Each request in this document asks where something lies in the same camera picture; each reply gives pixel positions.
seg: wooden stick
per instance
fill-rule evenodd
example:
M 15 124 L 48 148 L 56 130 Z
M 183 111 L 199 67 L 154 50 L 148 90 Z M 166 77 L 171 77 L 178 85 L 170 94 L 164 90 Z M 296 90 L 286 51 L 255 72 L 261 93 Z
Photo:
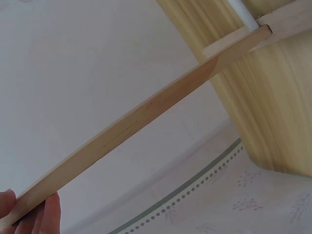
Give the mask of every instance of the wooden stick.
M 258 18 L 256 21 L 260 26 L 269 25 L 273 31 L 273 36 L 253 48 L 253 50 L 312 29 L 312 0 L 295 0 Z M 222 48 L 226 48 L 248 34 L 249 30 L 244 26 L 210 44 L 204 49 L 203 53 L 209 58 L 218 53 Z
M 271 35 L 268 26 L 255 30 L 178 78 L 103 130 L 22 194 L 12 212 L 0 219 L 0 230 L 22 218 L 47 197 Z

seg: wooden furniture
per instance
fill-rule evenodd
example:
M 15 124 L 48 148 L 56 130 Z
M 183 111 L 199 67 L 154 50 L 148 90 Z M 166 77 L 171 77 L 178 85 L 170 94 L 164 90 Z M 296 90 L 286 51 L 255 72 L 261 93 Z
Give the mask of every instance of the wooden furniture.
M 255 19 L 291 2 L 244 1 Z M 243 26 L 226 0 L 158 3 L 200 62 L 208 45 Z M 296 11 L 309 8 L 311 15 L 312 1 L 298 3 Z M 312 176 L 311 61 L 312 32 L 307 31 L 247 54 L 211 80 L 251 159 L 263 168 Z

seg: white ceiling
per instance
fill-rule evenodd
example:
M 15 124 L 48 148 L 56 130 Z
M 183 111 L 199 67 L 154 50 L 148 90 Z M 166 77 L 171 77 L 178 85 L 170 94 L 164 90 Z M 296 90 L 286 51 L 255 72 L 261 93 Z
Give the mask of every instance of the white ceiling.
M 0 189 L 18 194 L 196 65 L 155 0 L 0 0 Z M 62 230 L 227 119 L 207 83 L 60 190 Z

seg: hand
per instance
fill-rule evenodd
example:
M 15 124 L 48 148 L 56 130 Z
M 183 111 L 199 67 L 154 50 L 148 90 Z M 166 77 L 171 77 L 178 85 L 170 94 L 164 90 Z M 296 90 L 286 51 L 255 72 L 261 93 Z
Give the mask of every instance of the hand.
M 0 218 L 7 216 L 15 204 L 12 190 L 0 193 Z M 18 224 L 1 231 L 1 234 L 59 234 L 59 195 L 53 194 L 27 214 Z

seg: wood grain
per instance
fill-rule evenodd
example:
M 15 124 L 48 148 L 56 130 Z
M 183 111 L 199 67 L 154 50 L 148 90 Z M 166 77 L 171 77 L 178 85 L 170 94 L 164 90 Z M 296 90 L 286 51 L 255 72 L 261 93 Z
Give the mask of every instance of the wood grain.
M 296 0 L 285 6 L 272 11 L 257 20 L 258 25 L 269 25 L 273 31 L 273 36 L 263 43 L 260 43 L 253 50 L 267 46 L 281 39 L 296 35 L 312 29 L 312 1 Z M 243 26 L 220 40 L 208 45 L 203 53 L 206 57 L 210 57 L 231 45 L 233 42 L 240 40 L 249 34 L 246 26 Z
M 245 0 L 254 18 L 293 0 Z M 158 0 L 203 61 L 203 49 L 243 26 L 226 0 Z M 280 172 L 312 176 L 312 32 L 244 56 L 211 79 L 251 159 Z
M 21 195 L 12 212 L 0 219 L 0 230 L 22 218 L 47 197 L 271 35 L 272 32 L 266 25 L 255 30 L 172 82 L 103 130 Z

